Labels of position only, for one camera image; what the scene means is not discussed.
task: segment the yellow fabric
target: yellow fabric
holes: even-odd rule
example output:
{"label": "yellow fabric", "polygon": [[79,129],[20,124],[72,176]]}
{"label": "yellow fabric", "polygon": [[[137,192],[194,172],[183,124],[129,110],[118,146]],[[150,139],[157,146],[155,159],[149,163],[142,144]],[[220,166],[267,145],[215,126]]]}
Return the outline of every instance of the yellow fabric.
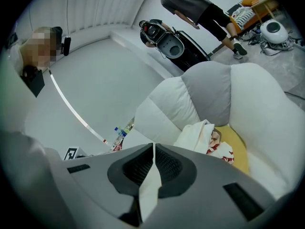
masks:
{"label": "yellow fabric", "polygon": [[253,4],[257,3],[259,0],[243,0],[242,5],[243,6],[252,6]]}
{"label": "yellow fabric", "polygon": [[216,127],[216,129],[222,134],[221,142],[226,142],[233,149],[233,166],[250,175],[247,150],[242,139],[228,125]]}

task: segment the gray floor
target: gray floor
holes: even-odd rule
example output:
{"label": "gray floor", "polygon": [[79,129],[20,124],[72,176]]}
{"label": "gray floor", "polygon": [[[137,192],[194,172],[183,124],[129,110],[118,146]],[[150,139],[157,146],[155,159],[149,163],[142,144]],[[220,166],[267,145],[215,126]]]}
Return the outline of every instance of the gray floor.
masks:
{"label": "gray floor", "polygon": [[[290,36],[300,38],[300,34],[293,22],[284,14],[279,13],[277,20],[281,22],[288,31],[293,31]],[[253,62],[265,68],[281,85],[286,92],[296,94],[305,98],[305,52],[299,48],[291,51],[282,51],[273,56],[261,54],[260,45],[249,46],[248,42],[242,42],[248,54],[242,59],[233,58],[230,49],[222,48],[211,57],[213,61],[232,65],[244,62]],[[288,96],[293,102],[305,111],[305,101],[294,96]]]}

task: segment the bottle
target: bottle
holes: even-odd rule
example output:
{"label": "bottle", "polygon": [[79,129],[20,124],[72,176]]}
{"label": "bottle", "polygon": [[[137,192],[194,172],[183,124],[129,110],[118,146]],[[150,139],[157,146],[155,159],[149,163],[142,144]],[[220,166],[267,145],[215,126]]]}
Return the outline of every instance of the bottle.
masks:
{"label": "bottle", "polygon": [[119,135],[119,137],[114,141],[114,143],[110,149],[110,152],[122,150],[122,144],[123,144],[124,138],[125,138],[125,136]]}
{"label": "bottle", "polygon": [[129,127],[129,131],[133,129],[134,123]]}
{"label": "bottle", "polygon": [[122,129],[120,129],[120,128],[115,128],[114,129],[119,135],[122,135],[122,136],[126,136],[127,135],[127,133],[126,132],[124,132],[124,130],[122,130]]}
{"label": "bottle", "polygon": [[129,133],[129,130],[128,130],[128,128],[127,127],[125,127],[124,129],[122,129],[120,126],[119,126],[119,129],[121,129],[121,130],[123,130],[126,134],[128,134]]}

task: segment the chair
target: chair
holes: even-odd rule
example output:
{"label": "chair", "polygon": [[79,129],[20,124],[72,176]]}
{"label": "chair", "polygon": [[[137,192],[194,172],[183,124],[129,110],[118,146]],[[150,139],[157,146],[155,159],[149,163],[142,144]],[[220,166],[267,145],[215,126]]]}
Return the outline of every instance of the chair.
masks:
{"label": "chair", "polygon": [[186,125],[229,125],[244,141],[250,176],[275,198],[292,191],[305,164],[305,112],[254,63],[199,63],[160,83],[138,107],[123,149],[173,145]]}

